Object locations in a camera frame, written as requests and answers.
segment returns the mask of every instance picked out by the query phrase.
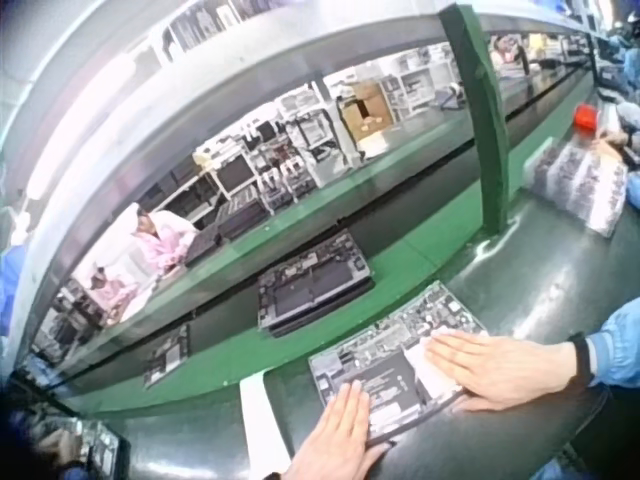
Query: pink uniform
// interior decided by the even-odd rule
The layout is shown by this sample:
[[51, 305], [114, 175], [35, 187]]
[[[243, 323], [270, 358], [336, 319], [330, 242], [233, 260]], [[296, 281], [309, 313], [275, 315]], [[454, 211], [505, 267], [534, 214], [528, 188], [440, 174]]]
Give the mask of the pink uniform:
[[149, 217], [156, 226], [158, 237], [141, 232], [134, 236], [147, 261], [159, 272], [164, 272], [184, 258], [198, 230], [188, 220], [166, 210], [150, 213]]
[[122, 278], [114, 278], [107, 280], [104, 287], [93, 292], [107, 310], [112, 310], [122, 302], [132, 300], [138, 294], [138, 284], [133, 281], [125, 283]]

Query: black wristband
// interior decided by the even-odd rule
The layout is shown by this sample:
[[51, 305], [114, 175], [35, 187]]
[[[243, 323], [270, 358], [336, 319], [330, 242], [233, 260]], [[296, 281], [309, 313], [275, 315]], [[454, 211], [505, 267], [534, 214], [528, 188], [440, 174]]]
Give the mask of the black wristband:
[[583, 333], [571, 335], [568, 341], [573, 343], [576, 349], [576, 374], [569, 380], [565, 390], [579, 392], [587, 388], [591, 380], [593, 380], [591, 359], [589, 358], [589, 345]]

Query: person's right hand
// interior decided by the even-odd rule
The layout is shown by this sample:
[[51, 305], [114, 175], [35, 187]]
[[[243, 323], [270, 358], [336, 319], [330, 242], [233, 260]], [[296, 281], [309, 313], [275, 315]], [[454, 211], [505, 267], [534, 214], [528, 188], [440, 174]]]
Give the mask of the person's right hand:
[[624, 147], [629, 142], [629, 135], [624, 132], [605, 132], [600, 138], [613, 147]]
[[576, 374], [572, 343], [540, 345], [454, 331], [427, 343], [427, 359], [475, 393], [462, 410], [504, 410], [564, 389]]
[[369, 403], [360, 382], [342, 385], [282, 475], [283, 480], [363, 480], [391, 448], [384, 443], [365, 451]]

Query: green pillar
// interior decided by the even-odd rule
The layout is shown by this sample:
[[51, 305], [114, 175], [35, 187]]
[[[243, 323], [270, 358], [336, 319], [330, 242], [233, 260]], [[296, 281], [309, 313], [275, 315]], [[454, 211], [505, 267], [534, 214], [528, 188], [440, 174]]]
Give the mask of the green pillar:
[[483, 223], [491, 235], [507, 223], [509, 140], [498, 80], [480, 21], [468, 5], [451, 5], [440, 20], [458, 63], [480, 157]]

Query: worker in pink uniform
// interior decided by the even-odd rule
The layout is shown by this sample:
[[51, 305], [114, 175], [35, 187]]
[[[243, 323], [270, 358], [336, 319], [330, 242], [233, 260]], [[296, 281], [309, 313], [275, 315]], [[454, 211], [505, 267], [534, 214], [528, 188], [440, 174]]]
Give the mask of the worker in pink uniform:
[[138, 207], [136, 217], [133, 236], [143, 255], [158, 272], [168, 273], [184, 260], [198, 230], [166, 210], [147, 213]]
[[120, 321], [124, 310], [138, 295], [139, 286], [133, 278], [124, 275], [108, 278], [104, 267], [96, 267], [91, 277], [91, 290], [97, 297], [98, 303], [107, 310], [107, 326], [115, 325]]

